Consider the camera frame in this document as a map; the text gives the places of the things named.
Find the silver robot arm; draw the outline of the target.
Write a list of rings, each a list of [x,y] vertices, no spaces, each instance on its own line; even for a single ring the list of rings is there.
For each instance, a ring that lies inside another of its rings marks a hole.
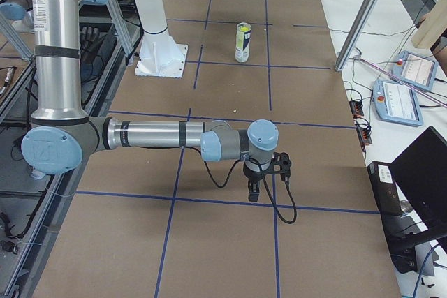
[[[32,0],[38,108],[21,144],[25,161],[42,173],[63,174],[94,153],[117,147],[188,148],[200,152],[205,163],[243,162],[249,200],[257,201],[266,176],[279,172],[279,131],[271,121],[259,119],[248,129],[235,130],[224,121],[119,121],[83,110],[81,1]]]

